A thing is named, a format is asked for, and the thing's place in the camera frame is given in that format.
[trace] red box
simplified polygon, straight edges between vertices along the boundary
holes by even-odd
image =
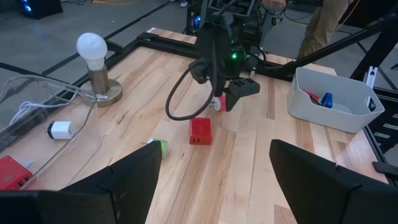
[[[189,144],[210,145],[211,136],[210,118],[192,118],[189,121]]]
[[[33,174],[9,156],[0,159],[0,190],[19,190]]]

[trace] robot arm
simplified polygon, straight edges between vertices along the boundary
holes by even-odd
[[[188,66],[170,92],[165,109],[170,119],[177,121],[192,119],[208,107],[214,96],[218,97],[223,93],[226,97],[226,110],[231,111],[241,97],[260,91],[260,85],[254,80],[240,77],[247,59],[242,41],[243,26],[250,20],[252,9],[255,3],[259,4],[259,1],[232,0],[226,4],[223,2],[210,0],[208,4],[208,11],[205,11],[204,16],[206,19],[201,24],[195,43],[201,58]],[[169,104],[177,87],[189,72],[199,84],[210,80],[212,91],[206,103],[197,112],[189,116],[174,117],[170,114]]]

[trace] white light bulb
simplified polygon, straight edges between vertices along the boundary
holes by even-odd
[[[94,33],[85,33],[77,40],[76,48],[80,56],[86,60],[91,71],[103,69],[108,48],[101,36]]]

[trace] gray floor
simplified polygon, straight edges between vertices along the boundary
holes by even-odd
[[[76,40],[82,33],[96,32],[105,37],[166,1],[135,0],[134,4],[119,6],[93,5],[88,2],[82,6],[62,4],[64,13],[38,21],[21,16],[18,12],[0,14],[0,62],[42,73],[75,54]],[[288,11],[287,14],[291,18],[305,16],[305,14],[292,11]],[[185,26],[185,16],[186,9],[179,8],[177,2],[170,3],[110,40],[125,46],[139,34],[152,27],[182,32]],[[305,24],[309,20],[310,16],[299,20],[299,23],[290,22],[287,19],[279,22],[266,36],[264,49],[272,54],[295,58],[304,36]],[[356,28],[347,26],[343,26],[341,30],[348,33],[358,31]],[[349,34],[336,32],[332,37],[332,42],[347,35]],[[365,49],[369,49],[376,38],[375,35],[361,43]],[[319,60],[317,63],[334,68],[340,76],[349,77],[364,55],[363,50],[354,44]],[[394,49],[385,59],[381,68],[391,82],[398,86],[398,71],[390,69],[396,63],[398,63],[398,50]],[[49,74],[49,77],[72,82],[84,73],[86,73],[86,63],[78,57]],[[3,69],[0,69],[0,74],[0,83],[18,75]],[[376,86],[391,89],[381,75],[377,76]],[[1,103],[0,116],[12,116],[16,113],[20,103],[22,103],[20,100],[9,100],[7,104],[6,102]]]

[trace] wooden tabletop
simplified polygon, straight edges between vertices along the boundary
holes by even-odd
[[[194,43],[195,37],[152,29],[164,37]],[[290,59],[268,55],[267,59],[287,63]],[[291,83],[255,75],[259,94],[241,98],[229,113],[205,110],[211,118],[213,143],[191,146],[188,121],[171,121],[165,115],[165,101],[190,58],[140,47],[109,71],[123,85],[121,101],[99,108],[92,125],[99,130],[102,145],[70,147],[40,173],[30,189],[62,189],[134,152],[149,138],[169,142],[170,154],[162,161],[159,181],[147,223],[295,223],[277,183],[269,159],[271,139],[282,139],[341,166],[382,182],[374,171],[376,161],[363,131],[348,134],[295,119],[287,112]],[[308,68],[335,75],[332,68]],[[210,84],[199,85],[188,76],[171,103],[174,115],[196,111],[207,99]],[[67,106],[59,116],[78,116]],[[40,128],[0,154],[15,160],[32,159],[28,167],[37,172],[48,161],[54,147]]]
[[[262,4],[267,7],[284,9],[286,0],[262,0]]]

